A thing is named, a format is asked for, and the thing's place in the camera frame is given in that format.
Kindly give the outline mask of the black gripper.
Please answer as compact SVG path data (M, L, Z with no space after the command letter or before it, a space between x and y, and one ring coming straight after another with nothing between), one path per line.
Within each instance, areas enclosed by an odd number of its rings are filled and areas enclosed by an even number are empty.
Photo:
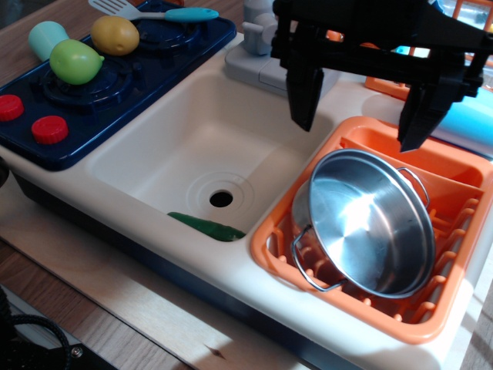
M490 32L426 1L275 1L273 12L279 25L272 56L288 69L291 119L310 132L321 68L404 82L410 89L399 119L402 153L419 149L453 103L476 95L492 54ZM295 57L308 65L292 66Z

